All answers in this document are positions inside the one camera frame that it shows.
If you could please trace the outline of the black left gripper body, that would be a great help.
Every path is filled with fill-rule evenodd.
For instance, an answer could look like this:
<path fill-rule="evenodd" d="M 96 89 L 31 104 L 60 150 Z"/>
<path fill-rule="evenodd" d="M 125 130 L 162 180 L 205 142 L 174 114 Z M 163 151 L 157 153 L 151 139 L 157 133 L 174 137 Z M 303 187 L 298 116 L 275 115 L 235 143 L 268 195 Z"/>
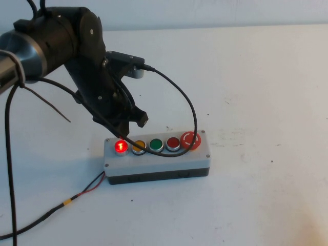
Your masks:
<path fill-rule="evenodd" d="M 112 125 L 135 122 L 135 104 L 127 87 L 109 68 L 103 58 L 73 58 L 65 68 L 75 82 L 81 97 Z"/>

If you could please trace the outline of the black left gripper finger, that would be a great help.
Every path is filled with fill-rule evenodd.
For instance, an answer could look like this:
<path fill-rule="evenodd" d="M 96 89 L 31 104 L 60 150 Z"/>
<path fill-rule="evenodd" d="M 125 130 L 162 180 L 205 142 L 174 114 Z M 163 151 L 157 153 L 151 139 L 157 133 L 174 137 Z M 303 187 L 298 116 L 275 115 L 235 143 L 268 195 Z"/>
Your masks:
<path fill-rule="evenodd" d="M 117 126 L 118 136 L 121 139 L 126 138 L 130 133 L 129 121 L 121 121 Z"/>
<path fill-rule="evenodd" d="M 145 111 L 141 110 L 137 106 L 134 106 L 130 110 L 129 121 L 135 122 L 140 128 L 143 128 L 148 122 L 149 118 Z"/>

